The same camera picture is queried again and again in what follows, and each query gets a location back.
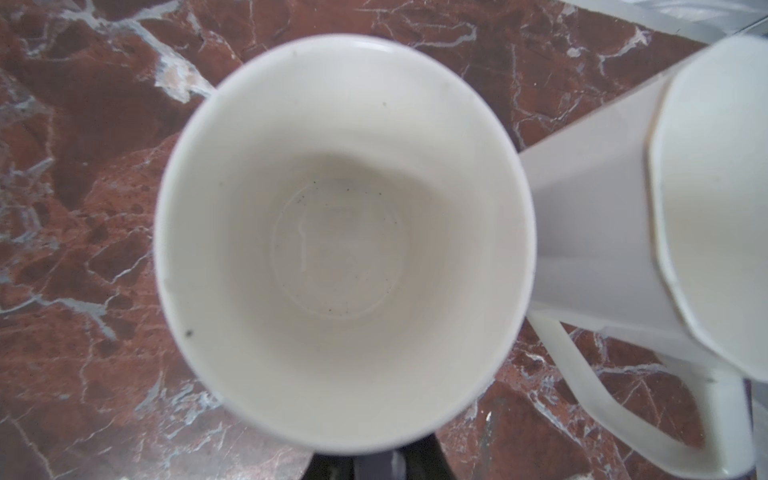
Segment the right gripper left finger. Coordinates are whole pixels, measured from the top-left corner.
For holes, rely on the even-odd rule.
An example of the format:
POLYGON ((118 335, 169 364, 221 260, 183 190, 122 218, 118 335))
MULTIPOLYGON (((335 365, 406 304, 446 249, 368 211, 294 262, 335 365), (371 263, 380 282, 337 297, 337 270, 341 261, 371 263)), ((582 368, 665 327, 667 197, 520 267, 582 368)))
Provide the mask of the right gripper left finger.
POLYGON ((301 480, 355 480, 355 463, 352 456, 315 453, 301 480))

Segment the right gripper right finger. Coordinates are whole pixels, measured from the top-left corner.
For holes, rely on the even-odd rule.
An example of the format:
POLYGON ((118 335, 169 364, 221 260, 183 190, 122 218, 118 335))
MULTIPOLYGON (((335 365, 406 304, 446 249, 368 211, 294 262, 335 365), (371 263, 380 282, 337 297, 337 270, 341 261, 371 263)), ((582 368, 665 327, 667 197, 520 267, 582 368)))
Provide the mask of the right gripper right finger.
POLYGON ((393 452, 391 478, 401 480, 456 480, 435 434, 393 452))

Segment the purple mug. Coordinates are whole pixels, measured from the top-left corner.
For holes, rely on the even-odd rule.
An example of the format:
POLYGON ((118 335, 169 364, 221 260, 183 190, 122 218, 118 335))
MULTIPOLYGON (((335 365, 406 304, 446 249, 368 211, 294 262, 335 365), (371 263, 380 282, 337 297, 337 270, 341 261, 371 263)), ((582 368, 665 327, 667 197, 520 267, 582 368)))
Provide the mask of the purple mug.
POLYGON ((462 78, 392 41, 318 35, 195 112, 153 251, 175 343, 228 410, 359 455, 433 433, 492 383, 536 228, 514 145, 462 78))

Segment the white faceted mug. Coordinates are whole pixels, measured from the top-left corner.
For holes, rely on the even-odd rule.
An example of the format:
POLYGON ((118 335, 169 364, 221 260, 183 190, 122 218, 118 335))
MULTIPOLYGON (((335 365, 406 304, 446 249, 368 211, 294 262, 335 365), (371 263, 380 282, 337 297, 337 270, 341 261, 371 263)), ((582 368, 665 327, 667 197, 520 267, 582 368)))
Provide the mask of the white faceted mug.
POLYGON ((767 41, 697 52, 525 150, 538 259, 527 317, 597 422, 660 469, 755 465, 746 380, 767 378, 767 41), (620 405, 568 326, 653 351, 692 394, 701 447, 620 405))

